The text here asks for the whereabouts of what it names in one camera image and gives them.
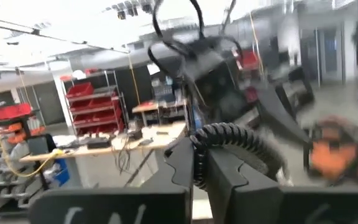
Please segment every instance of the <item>ceiling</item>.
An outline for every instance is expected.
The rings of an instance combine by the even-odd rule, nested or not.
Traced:
[[[284,0],[237,0],[231,19],[238,19],[258,7]],[[119,20],[115,10],[106,8],[122,0],[0,0],[0,21],[19,30],[40,29],[40,34],[70,40],[76,43],[87,41],[102,49],[121,46],[139,40],[140,35],[154,31],[151,15],[139,10],[136,17],[127,16]],[[198,0],[206,25],[220,24],[227,0]],[[196,12],[189,1],[165,0],[157,14],[162,28],[197,22]],[[84,44],[73,44],[35,35],[22,34],[0,29],[0,65],[8,67],[30,65],[42,62],[48,56],[63,54],[74,50],[87,49]]]

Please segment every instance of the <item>workbench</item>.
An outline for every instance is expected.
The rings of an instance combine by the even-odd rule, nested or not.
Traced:
[[[145,127],[142,129],[143,138],[138,141],[127,142],[126,135],[118,135],[111,141],[112,147],[88,149],[86,146],[81,146],[78,149],[69,149],[67,153],[54,156],[54,158],[65,159],[68,173],[70,175],[70,180],[65,187],[123,187],[128,182],[128,179],[133,177],[128,173],[118,173],[117,168],[113,166],[117,159],[117,155],[122,150],[130,151],[132,162],[144,161],[145,157],[147,157],[146,160],[155,160],[155,158],[152,158],[151,156],[152,151],[155,149],[162,149],[176,138],[179,138],[184,134],[185,126],[186,124],[184,122],[177,122],[161,126]],[[152,139],[153,141],[148,145],[139,146],[139,143],[146,139]],[[36,156],[28,155],[19,161],[46,161],[52,156],[53,154]],[[152,166],[149,167],[149,169],[154,171],[158,170],[156,162],[148,161],[147,165]],[[139,172],[136,170],[138,169],[138,166],[138,164],[131,166],[131,172]],[[147,174],[144,175],[149,177],[152,174],[154,174],[154,172],[147,170]],[[142,177],[139,180],[136,180],[133,184],[137,185],[143,181],[144,178]]]
[[[141,105],[137,105],[132,109],[133,113],[141,113],[143,124],[146,127],[147,126],[147,118],[145,115],[145,112],[148,111],[157,111],[158,116],[158,123],[161,124],[160,120],[160,109],[168,109],[168,108],[178,108],[183,107],[185,111],[185,121],[186,125],[188,125],[188,113],[187,113],[187,101],[186,100],[178,100],[174,102],[148,102],[148,103],[142,103]]]

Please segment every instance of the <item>black corrugated hose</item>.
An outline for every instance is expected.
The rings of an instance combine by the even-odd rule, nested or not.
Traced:
[[[206,189],[206,154],[211,146],[233,145],[243,148],[266,164],[268,171],[265,175],[274,181],[277,181],[276,174],[280,169],[283,169],[284,175],[288,174],[287,163],[282,155],[251,129],[232,123],[207,124],[190,139],[195,146],[194,184],[200,189]]]

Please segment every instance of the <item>yellow cable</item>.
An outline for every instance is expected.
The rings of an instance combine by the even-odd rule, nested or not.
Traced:
[[[139,91],[137,90],[137,83],[136,83],[136,79],[135,79],[134,67],[132,66],[132,60],[131,60],[131,56],[129,55],[129,53],[128,53],[128,60],[129,60],[129,69],[131,70],[132,79],[133,79],[134,85],[135,85],[137,104],[140,105]]]
[[[256,51],[257,51],[257,56],[258,56],[258,60],[259,60],[260,72],[262,73],[263,78],[265,78],[264,77],[265,76],[264,64],[262,61],[262,57],[260,56],[260,53],[259,53],[259,41],[258,41],[258,37],[256,35],[254,20],[252,19],[252,11],[250,11],[250,13],[249,13],[249,18],[251,21],[252,33],[254,34],[254,39],[255,39],[255,43],[256,43]]]
[[[41,164],[41,166],[37,170],[33,171],[32,173],[30,173],[30,174],[21,174],[19,171],[15,170],[13,168],[13,166],[12,166],[10,160],[9,160],[9,154],[7,153],[4,145],[2,144],[1,137],[0,137],[0,147],[2,148],[2,156],[3,156],[4,160],[5,160],[5,163],[6,163],[7,167],[9,168],[9,170],[13,174],[15,174],[16,176],[19,176],[19,177],[31,177],[31,176],[37,174],[47,164],[47,162],[49,162],[49,160],[55,158],[58,155],[57,153],[52,154],[46,161],[44,161]]]

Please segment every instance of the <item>blue container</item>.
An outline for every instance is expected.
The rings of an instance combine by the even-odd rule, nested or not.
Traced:
[[[193,106],[193,115],[194,115],[194,122],[195,122],[196,129],[202,128],[203,127],[203,122],[201,120],[201,117],[197,113],[197,110],[196,110],[195,106]]]
[[[64,159],[55,159],[55,162],[60,165],[62,171],[55,176],[55,180],[59,181],[59,187],[65,184],[69,179],[70,175],[68,173],[66,161]]]

